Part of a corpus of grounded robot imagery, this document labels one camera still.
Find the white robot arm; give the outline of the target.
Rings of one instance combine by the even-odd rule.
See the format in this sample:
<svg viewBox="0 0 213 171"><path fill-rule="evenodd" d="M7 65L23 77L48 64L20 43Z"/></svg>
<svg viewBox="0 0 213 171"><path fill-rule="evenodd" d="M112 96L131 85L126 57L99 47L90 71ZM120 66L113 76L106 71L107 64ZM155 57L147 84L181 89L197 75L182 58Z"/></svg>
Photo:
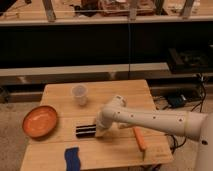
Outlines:
<svg viewBox="0 0 213 171"><path fill-rule="evenodd" d="M213 114L128 108L125 99L116 95L97 114L95 136L102 137L113 122L141 126L197 141L194 171L213 171Z"/></svg>

